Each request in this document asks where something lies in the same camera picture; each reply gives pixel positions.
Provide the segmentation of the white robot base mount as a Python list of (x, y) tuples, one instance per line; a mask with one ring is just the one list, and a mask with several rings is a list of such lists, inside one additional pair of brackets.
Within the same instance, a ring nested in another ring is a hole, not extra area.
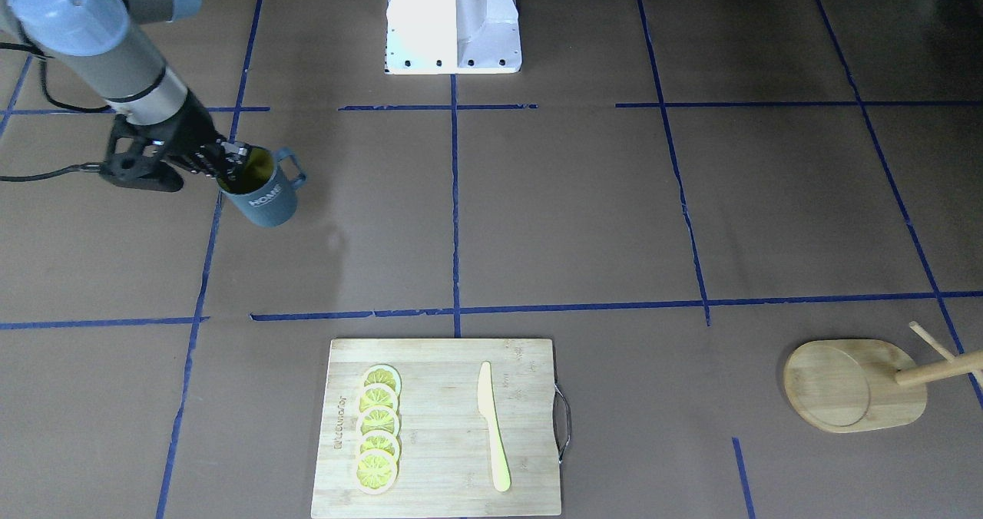
[(386, 21), (386, 74), (514, 74), (522, 68), (518, 0), (387, 0)]

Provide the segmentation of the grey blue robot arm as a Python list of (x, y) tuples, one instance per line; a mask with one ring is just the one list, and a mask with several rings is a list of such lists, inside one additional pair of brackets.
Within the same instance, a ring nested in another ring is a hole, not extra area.
[(201, 0), (2, 0), (2, 30), (42, 64), (67, 65), (114, 113), (102, 162), (81, 164), (125, 189), (179, 191), (181, 172), (239, 182), (253, 153), (218, 133), (207, 108), (143, 26), (189, 18)]

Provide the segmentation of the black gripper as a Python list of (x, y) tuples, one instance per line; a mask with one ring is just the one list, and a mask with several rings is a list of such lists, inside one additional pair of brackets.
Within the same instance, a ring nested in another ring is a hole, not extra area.
[(173, 165), (206, 173), (217, 182), (228, 182), (233, 164), (245, 164), (250, 157), (249, 144), (222, 144), (225, 136), (218, 133), (210, 112), (194, 93), (167, 120), (132, 126), (138, 137), (160, 141), (163, 157)]

